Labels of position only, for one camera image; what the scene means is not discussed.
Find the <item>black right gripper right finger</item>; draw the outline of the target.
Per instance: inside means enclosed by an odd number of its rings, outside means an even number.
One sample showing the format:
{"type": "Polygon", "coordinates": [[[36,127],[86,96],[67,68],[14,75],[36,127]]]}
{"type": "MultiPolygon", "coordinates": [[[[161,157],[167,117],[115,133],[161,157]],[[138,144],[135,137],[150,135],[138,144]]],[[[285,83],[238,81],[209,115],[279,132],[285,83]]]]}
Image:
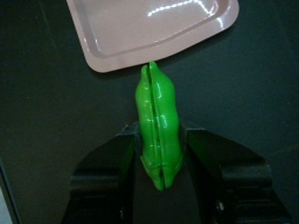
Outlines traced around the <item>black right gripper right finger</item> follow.
{"type": "Polygon", "coordinates": [[[185,120],[181,134],[201,224],[294,224],[273,188],[267,160],[185,120]]]}

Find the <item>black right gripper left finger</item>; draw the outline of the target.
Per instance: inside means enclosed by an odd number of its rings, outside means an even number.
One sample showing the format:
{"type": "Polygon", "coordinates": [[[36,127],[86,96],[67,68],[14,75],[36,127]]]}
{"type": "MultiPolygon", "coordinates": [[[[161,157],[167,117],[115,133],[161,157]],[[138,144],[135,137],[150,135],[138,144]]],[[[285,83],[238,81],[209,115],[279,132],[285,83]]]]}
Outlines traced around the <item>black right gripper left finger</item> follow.
{"type": "Polygon", "coordinates": [[[60,224],[132,224],[138,124],[126,126],[79,162],[60,224]]]}

